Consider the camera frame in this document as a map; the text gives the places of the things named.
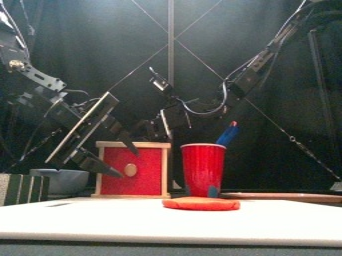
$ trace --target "wooden box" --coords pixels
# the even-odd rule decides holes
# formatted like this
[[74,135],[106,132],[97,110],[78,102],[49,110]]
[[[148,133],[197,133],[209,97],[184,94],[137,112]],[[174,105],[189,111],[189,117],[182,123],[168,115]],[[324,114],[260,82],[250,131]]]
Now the wooden box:
[[98,174],[95,197],[169,198],[168,160],[170,143],[136,142],[137,156],[122,142],[98,141],[99,158],[124,178]]

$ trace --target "wire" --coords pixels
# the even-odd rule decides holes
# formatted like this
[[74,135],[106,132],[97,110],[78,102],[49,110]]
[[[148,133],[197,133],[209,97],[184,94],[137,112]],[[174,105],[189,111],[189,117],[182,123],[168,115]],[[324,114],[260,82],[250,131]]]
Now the wire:
[[222,91],[224,91],[224,100],[222,100],[220,106],[218,106],[214,110],[212,110],[212,111],[209,111],[209,112],[197,112],[197,111],[194,111],[193,109],[190,109],[190,107],[188,106],[188,104],[186,104],[186,102],[185,102],[184,100],[181,100],[181,99],[178,99],[178,100],[180,100],[181,103],[184,104],[185,109],[186,109],[192,114],[198,115],[198,116],[212,116],[212,115],[216,114],[218,111],[221,111],[221,110],[225,108],[225,106],[226,106],[226,100],[228,100],[226,81],[224,81],[224,84],[222,84]]

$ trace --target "gray bowl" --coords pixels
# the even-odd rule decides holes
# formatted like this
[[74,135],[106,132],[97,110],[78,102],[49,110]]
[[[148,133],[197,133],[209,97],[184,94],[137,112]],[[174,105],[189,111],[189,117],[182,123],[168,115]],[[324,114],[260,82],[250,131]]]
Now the gray bowl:
[[87,186],[90,173],[81,170],[66,169],[31,169],[30,175],[50,177],[50,195],[75,195]]

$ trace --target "orange plate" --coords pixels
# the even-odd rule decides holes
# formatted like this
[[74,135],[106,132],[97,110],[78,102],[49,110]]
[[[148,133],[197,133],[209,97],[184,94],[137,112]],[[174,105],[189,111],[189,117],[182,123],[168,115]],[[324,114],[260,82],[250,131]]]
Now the orange plate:
[[197,211],[232,211],[241,208],[240,200],[208,197],[180,197],[164,199],[166,208]]

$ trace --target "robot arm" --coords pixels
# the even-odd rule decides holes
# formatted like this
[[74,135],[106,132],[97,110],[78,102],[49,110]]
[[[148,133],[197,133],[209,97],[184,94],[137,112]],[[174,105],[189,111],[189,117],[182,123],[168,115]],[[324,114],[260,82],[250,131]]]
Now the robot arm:
[[86,114],[67,104],[65,97],[69,93],[63,91],[67,85],[59,78],[49,76],[33,66],[23,36],[3,1],[0,1],[0,60],[3,66],[0,71],[6,75],[18,73],[30,80],[27,90],[21,93],[17,102],[33,111],[45,113],[45,117],[54,120],[67,133],[46,162],[62,168],[73,160],[86,171],[122,176],[121,172],[82,147],[99,125],[103,125],[138,154],[129,132],[110,115],[119,103],[118,99],[110,92],[105,93]]

